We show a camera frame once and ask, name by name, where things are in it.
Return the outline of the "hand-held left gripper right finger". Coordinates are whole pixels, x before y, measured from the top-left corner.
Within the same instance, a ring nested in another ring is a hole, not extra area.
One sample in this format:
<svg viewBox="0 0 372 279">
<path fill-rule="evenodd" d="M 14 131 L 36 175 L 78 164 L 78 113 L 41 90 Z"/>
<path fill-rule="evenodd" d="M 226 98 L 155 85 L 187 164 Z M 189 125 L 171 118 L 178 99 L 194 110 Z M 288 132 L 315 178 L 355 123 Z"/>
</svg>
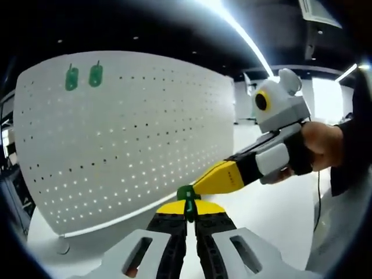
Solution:
<svg viewBox="0 0 372 279">
<path fill-rule="evenodd" d="M 321 278 L 283 261 L 280 251 L 247 228 L 236 228 L 225 210 L 196 200 L 196 249 L 206 278 Z"/>
</svg>

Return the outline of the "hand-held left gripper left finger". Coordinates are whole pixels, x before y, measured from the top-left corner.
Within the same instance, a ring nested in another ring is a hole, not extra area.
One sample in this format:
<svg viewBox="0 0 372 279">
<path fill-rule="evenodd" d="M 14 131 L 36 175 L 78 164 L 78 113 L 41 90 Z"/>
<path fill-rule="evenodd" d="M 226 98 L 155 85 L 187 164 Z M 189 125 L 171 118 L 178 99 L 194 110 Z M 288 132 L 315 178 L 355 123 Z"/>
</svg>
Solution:
<svg viewBox="0 0 372 279">
<path fill-rule="evenodd" d="M 186 254 L 186 201 L 161 206 L 147 228 L 111 247 L 101 264 L 75 278 L 179 278 Z"/>
</svg>

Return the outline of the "person's right hand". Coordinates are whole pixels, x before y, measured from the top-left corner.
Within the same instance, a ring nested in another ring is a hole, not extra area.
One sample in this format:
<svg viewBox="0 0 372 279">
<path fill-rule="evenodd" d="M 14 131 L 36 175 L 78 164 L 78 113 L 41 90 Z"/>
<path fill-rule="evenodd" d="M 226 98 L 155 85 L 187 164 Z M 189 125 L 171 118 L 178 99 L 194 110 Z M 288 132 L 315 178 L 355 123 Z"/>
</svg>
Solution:
<svg viewBox="0 0 372 279">
<path fill-rule="evenodd" d="M 331 178 L 341 180 L 345 176 L 342 167 L 345 157 L 346 131 L 350 122 L 329 126 L 309 121 L 301 128 L 305 147 L 310 151 L 312 171 L 331 168 Z"/>
</svg>

